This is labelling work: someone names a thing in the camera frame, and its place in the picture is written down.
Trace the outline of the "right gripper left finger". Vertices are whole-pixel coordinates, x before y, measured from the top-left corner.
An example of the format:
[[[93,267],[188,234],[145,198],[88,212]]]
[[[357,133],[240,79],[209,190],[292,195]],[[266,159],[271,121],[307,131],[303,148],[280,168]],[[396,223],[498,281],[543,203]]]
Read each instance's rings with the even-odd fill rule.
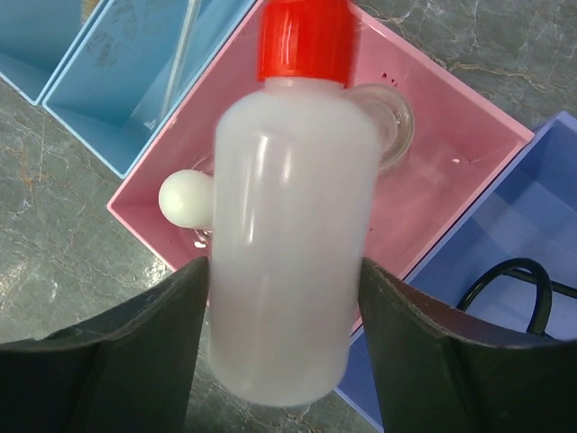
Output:
[[[206,257],[93,318],[1,346],[3,432],[180,432],[208,294]]]

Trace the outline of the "brown test tube brush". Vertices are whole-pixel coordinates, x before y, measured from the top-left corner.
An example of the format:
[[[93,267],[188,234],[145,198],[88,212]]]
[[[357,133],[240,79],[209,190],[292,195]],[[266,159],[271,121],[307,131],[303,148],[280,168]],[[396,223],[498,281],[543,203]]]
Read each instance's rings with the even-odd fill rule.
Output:
[[[82,0],[81,1],[81,12],[85,16],[90,16],[96,6],[98,5],[99,0]]]

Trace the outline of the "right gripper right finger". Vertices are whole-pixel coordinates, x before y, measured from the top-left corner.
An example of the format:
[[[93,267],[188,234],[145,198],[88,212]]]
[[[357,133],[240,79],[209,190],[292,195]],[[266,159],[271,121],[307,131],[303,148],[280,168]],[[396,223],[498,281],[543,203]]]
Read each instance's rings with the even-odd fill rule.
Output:
[[[575,431],[574,341],[475,318],[368,259],[359,306],[386,431]]]

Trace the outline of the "small glass stopper bottle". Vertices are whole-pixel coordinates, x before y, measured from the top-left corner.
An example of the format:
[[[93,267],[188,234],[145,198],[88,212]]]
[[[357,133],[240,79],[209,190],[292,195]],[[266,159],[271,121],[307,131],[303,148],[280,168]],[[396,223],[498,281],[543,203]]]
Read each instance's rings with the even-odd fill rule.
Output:
[[[345,97],[366,114],[380,136],[381,173],[399,165],[409,153],[415,134],[415,117],[408,101],[395,88],[381,84],[361,84],[345,92]]]

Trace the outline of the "glass dropper bottle white bulb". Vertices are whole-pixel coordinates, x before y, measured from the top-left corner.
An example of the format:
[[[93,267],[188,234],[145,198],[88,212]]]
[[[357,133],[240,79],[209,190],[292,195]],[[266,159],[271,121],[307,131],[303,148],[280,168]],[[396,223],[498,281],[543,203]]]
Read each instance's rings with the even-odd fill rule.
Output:
[[[195,246],[205,248],[213,232],[214,180],[198,170],[178,170],[160,185],[162,215],[174,226],[195,232]]]

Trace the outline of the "red cap wash bottle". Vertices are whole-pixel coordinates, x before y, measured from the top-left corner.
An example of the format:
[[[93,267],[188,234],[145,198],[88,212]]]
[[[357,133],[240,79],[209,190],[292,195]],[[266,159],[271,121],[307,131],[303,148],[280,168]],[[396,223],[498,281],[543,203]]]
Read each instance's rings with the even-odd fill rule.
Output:
[[[344,95],[357,21],[347,1],[269,1],[261,89],[215,129],[208,361],[231,393],[294,407],[346,369],[380,161]]]

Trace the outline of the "black metal ring stand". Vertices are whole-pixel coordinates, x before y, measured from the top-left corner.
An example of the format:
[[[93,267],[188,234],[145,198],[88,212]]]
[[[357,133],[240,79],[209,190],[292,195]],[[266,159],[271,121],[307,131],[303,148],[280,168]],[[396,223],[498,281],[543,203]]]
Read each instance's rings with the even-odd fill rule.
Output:
[[[576,338],[576,289],[540,263],[509,259],[482,274],[457,308],[493,325],[558,340]]]

